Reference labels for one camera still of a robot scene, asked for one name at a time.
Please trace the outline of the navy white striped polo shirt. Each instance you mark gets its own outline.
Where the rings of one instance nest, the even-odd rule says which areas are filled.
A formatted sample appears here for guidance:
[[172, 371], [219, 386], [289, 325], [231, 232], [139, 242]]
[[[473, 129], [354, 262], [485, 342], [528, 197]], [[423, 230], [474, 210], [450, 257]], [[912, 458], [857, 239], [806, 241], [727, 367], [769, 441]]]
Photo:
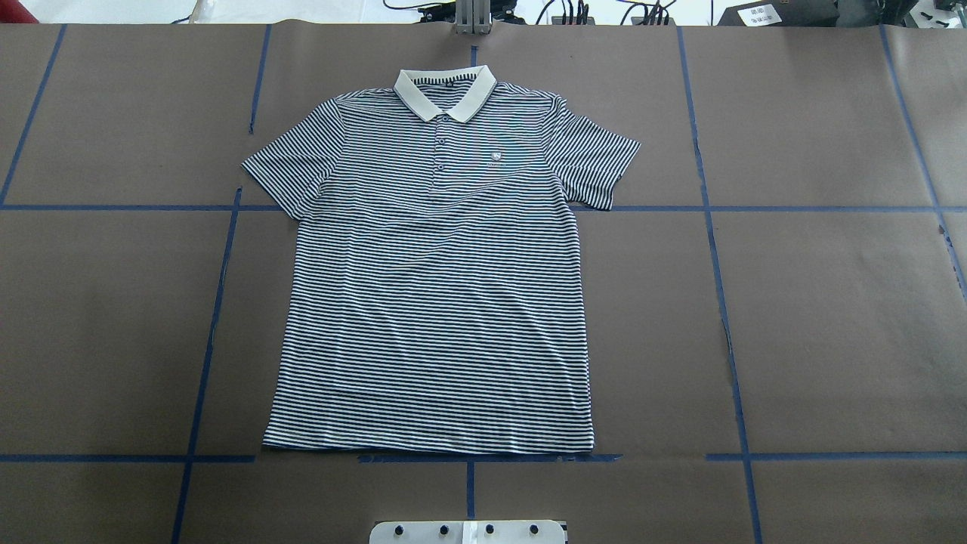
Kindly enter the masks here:
[[573, 204], [641, 145], [487, 66], [329, 97], [242, 169], [297, 224], [263, 447], [595, 447]]

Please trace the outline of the aluminium frame post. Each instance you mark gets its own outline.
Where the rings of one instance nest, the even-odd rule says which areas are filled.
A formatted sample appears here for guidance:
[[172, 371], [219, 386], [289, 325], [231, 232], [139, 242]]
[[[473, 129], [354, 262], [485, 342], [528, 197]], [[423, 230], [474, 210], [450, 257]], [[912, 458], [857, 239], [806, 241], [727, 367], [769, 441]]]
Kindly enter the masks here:
[[459, 36], [483, 36], [493, 30], [490, 0], [456, 0], [453, 30]]

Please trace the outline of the black power box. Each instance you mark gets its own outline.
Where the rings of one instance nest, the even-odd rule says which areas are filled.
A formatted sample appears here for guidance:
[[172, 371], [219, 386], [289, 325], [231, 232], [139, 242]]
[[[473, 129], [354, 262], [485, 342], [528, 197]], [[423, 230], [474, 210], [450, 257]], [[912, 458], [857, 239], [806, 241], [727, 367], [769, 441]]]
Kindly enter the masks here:
[[836, 27], [836, 1], [753, 1], [723, 11], [715, 26]]

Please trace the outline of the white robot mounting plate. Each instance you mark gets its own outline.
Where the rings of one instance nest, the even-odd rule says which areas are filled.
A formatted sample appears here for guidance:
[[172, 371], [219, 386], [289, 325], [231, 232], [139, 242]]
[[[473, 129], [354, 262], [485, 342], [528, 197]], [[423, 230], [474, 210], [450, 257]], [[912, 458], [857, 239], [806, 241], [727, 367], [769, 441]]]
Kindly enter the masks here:
[[549, 519], [379, 522], [369, 543], [567, 543], [564, 522]]

